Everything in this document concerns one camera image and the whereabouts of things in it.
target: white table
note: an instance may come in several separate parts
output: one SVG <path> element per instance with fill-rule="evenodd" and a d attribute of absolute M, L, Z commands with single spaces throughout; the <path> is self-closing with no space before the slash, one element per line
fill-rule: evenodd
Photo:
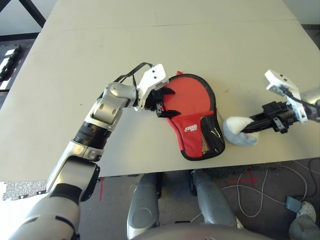
<path fill-rule="evenodd" d="M 47 179 L 105 85 L 141 62 L 204 78 L 223 118 L 284 101 L 265 90 L 268 69 L 301 92 L 320 84 L 319 50 L 281 0 L 59 0 L 0 110 L 0 181 Z M 165 119 L 125 109 L 100 175 L 316 157 L 319 126 L 265 130 L 257 146 L 227 143 L 220 156 L 192 162 Z"/>

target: gray floor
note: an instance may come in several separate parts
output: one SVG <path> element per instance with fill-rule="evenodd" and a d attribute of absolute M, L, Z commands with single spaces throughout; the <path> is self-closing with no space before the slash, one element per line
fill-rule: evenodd
<path fill-rule="evenodd" d="M 299 162 L 305 166 L 308 165 L 307 160 L 300 160 Z M 283 164 L 302 174 L 308 183 L 307 195 L 313 193 L 315 186 L 307 169 L 302 168 L 293 161 L 284 162 Z M 320 161 L 313 161 L 311 167 L 319 172 Z M 264 170 L 252 171 L 252 177 L 258 179 L 254 182 L 254 187 L 258 190 L 261 189 L 265 173 Z M 162 197 L 158 201 L 161 225 L 174 224 L 175 221 L 190 221 L 200 212 L 197 197 L 191 196 L 189 192 L 186 175 L 185 171 L 164 173 Z M 226 181 L 236 181 L 238 176 L 239 174 L 230 174 L 227 177 L 216 180 L 219 186 L 223 188 L 233 185 L 234 183 L 226 183 Z M 126 220 L 130 201 L 140 177 L 120 176 L 105 178 L 101 201 L 101 183 L 97 184 L 92 197 L 87 202 L 84 202 L 81 207 L 80 235 L 82 240 L 126 239 Z M 317 194 L 306 200 L 311 202 L 316 212 L 319 213 L 320 176 L 314 174 L 314 177 L 318 184 Z M 248 173 L 242 177 L 242 179 L 248 178 Z M 250 182 L 242 184 L 252 187 Z M 266 194 L 282 202 L 286 201 L 286 196 L 302 195 L 304 190 L 304 182 L 300 177 L 286 168 L 270 170 L 264 186 Z M 264 198 L 261 213 L 255 218 L 249 218 L 240 211 L 236 188 L 229 188 L 223 192 L 237 217 L 247 229 L 273 239 L 289 239 L 288 229 L 296 216 L 294 212 L 287 210 L 282 204 Z M 255 214 L 260 208 L 261 195 L 248 189 L 241 189 L 240 196 L 242 208 L 248 215 Z M 203 218 L 199 217 L 196 222 L 203 222 Z M 316 223 L 319 226 L 319 214 Z"/>

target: red bag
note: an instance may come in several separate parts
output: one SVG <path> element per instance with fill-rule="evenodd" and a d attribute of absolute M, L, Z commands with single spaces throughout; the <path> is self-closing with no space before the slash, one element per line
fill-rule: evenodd
<path fill-rule="evenodd" d="M 225 140 L 217 120 L 215 94 L 208 83 L 193 74 L 169 79 L 167 88 L 175 94 L 163 96 L 164 110 L 179 115 L 167 118 L 174 129 L 182 155 L 190 161 L 209 159 L 225 150 Z"/>

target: silver robot arm segment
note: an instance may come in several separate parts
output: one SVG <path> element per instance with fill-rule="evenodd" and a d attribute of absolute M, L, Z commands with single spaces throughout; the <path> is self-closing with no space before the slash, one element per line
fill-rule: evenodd
<path fill-rule="evenodd" d="M 10 240 L 79 239 L 79 204 L 94 191 L 100 172 L 96 162 L 104 153 L 122 109 L 142 110 L 147 94 L 166 83 L 164 68 L 158 64 L 144 73 L 137 87 L 120 82 L 106 86 L 52 171 L 47 183 L 48 195 L 32 208 Z"/>

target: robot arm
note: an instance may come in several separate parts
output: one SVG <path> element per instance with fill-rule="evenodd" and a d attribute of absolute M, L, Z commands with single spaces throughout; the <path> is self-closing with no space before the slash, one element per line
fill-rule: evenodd
<path fill-rule="evenodd" d="M 273 101 L 263 105 L 263 112 L 250 117 L 254 122 L 247 125 L 243 133 L 273 128 L 284 134 L 295 122 L 306 124 L 311 120 L 320 123 L 320 87 L 300 94 L 298 87 L 283 74 L 268 70 L 265 77 L 268 80 L 266 89 L 285 97 L 287 102 Z"/>
<path fill-rule="evenodd" d="M 47 183 L 48 195 L 32 208 L 10 239 L 79 239 L 79 204 L 89 199 L 94 191 L 100 172 L 96 162 L 104 153 L 107 139 L 115 129 L 122 109 L 145 109 L 150 92 L 167 83 L 165 70 L 158 64 L 151 65 L 138 86 L 118 81 L 107 85 L 52 171 Z"/>

